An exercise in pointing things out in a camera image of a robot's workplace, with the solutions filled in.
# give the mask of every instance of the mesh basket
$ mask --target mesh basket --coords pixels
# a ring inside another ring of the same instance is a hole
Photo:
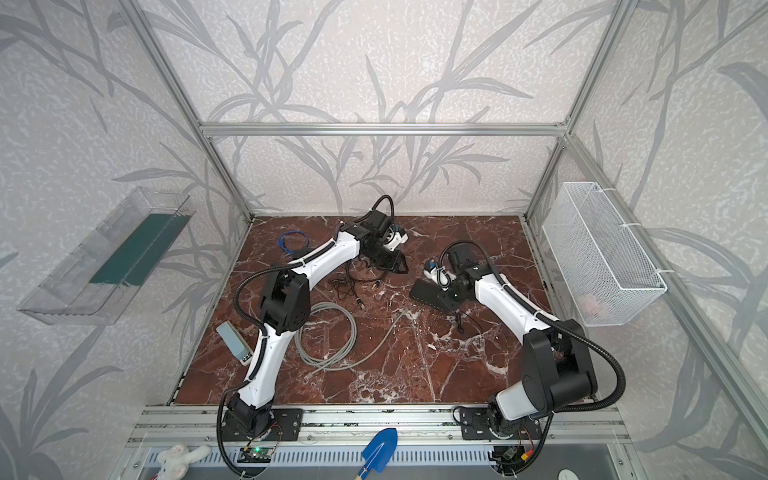
[[[624,325],[667,291],[595,182],[563,183],[543,228],[584,325]]]

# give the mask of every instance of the gray cable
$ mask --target gray cable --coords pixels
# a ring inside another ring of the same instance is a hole
[[[307,353],[304,347],[301,346],[301,333],[302,330],[304,330],[304,327],[302,326],[293,337],[293,342],[296,344],[296,349],[299,350],[299,356],[301,357],[301,360],[309,366],[318,367],[317,369],[314,369],[312,372],[308,373],[306,376],[312,376],[315,373],[318,373],[320,370],[326,370],[328,372],[340,372],[342,370],[351,369],[352,367],[358,366],[359,364],[365,362],[367,359],[371,358],[374,353],[379,351],[381,346],[384,345],[384,342],[389,338],[389,334],[392,333],[392,331],[395,329],[395,324],[397,324],[397,321],[400,320],[400,317],[406,314],[406,311],[403,310],[397,317],[395,317],[395,319],[392,321],[392,325],[389,327],[389,330],[387,330],[386,335],[384,335],[384,338],[382,338],[382,341],[379,342],[379,345],[376,346],[376,348],[373,349],[373,351],[369,353],[364,359],[351,365],[331,367],[330,365],[344,360],[344,358],[349,355],[349,352],[352,351],[352,348],[355,346],[355,341],[357,340],[357,323],[355,323],[355,317],[346,308],[333,302],[320,302],[312,305],[310,315],[323,310],[339,310],[341,313],[343,313],[346,318],[349,319],[352,332],[349,334],[349,340],[346,341],[344,346],[341,347],[338,352],[334,353],[327,359],[317,359]]]

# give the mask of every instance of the white stuffed animal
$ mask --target white stuffed animal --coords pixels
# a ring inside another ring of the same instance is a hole
[[[161,463],[160,472],[155,477],[157,480],[179,480],[187,474],[190,463],[202,460],[210,454],[210,447],[203,445],[192,452],[186,445],[174,445],[170,450],[165,450],[157,455],[157,461]]]

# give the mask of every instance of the blue trowel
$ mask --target blue trowel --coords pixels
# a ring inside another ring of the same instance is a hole
[[[366,460],[366,464],[362,466],[355,480],[365,480],[371,470],[376,470],[378,473],[383,472],[386,464],[392,459],[392,454],[395,453],[396,448],[396,429],[383,429],[377,433],[366,449],[362,451],[362,457]]]

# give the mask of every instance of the brown marble surface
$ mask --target brown marble surface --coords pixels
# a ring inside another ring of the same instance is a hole
[[[247,371],[216,333],[229,320],[248,343],[257,343],[259,330],[242,320],[232,307],[232,291],[246,276],[271,263],[287,261],[277,246],[277,237],[288,230],[306,232],[313,247],[324,243],[339,222],[334,217],[262,217],[250,231],[227,288],[207,327],[197,354],[184,378],[176,402],[187,405],[218,403],[225,388],[240,383]],[[392,334],[381,349],[363,364],[342,372],[318,372],[305,365],[296,347],[286,353],[277,376],[275,403],[351,402],[484,402],[521,378],[520,343],[498,317],[476,302],[462,309],[474,321],[463,317],[460,333],[453,315],[445,315],[408,297],[413,282],[423,276],[422,266],[437,257],[454,240],[471,239],[485,246],[507,278],[523,294],[548,309],[541,278],[534,265],[528,241],[518,217],[398,217],[409,240],[402,245],[410,273],[390,273],[383,285],[358,283],[357,291],[365,308],[354,296],[339,300],[329,285],[332,273],[312,291],[312,302],[334,301],[356,318],[358,336],[345,362],[368,355],[389,329],[392,319],[403,310]],[[303,237],[287,237],[286,246],[296,248]],[[376,274],[361,260],[353,264],[353,275],[370,278]],[[250,284],[241,296],[245,307],[257,311],[262,279]],[[349,321],[336,311],[313,316],[304,327],[304,349],[312,356],[335,352],[349,338]]]

